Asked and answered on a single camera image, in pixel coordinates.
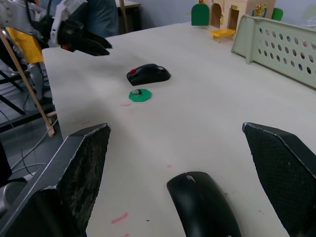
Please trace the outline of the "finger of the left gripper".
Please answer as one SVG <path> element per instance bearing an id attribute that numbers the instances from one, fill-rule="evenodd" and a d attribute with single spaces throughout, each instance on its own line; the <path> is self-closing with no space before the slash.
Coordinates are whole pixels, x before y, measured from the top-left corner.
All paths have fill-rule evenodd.
<path id="1" fill-rule="evenodd" d="M 110 54 L 104 46 L 96 42 L 77 42 L 74 44 L 74 49 L 92 56 L 106 56 Z"/>
<path id="2" fill-rule="evenodd" d="M 105 38 L 103 38 L 99 35 L 93 34 L 93 33 L 88 32 L 88 31 L 84 31 L 83 36 L 85 39 L 87 39 L 93 43 L 97 43 L 105 49 L 113 48 L 113 46 Z"/>

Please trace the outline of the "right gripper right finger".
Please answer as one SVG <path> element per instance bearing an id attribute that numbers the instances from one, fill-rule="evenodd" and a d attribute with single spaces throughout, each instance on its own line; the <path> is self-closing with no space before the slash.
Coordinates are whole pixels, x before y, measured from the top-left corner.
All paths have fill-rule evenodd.
<path id="1" fill-rule="evenodd" d="M 257 175 L 291 237 L 316 235 L 316 156 L 294 134 L 245 122 Z"/>

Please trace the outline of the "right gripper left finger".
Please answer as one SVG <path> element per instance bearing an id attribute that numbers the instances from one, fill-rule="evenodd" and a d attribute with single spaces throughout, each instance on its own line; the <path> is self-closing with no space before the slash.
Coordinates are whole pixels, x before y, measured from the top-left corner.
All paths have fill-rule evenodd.
<path id="1" fill-rule="evenodd" d="M 84 237 L 99 193 L 111 129 L 69 135 L 0 220 L 2 237 Z"/>

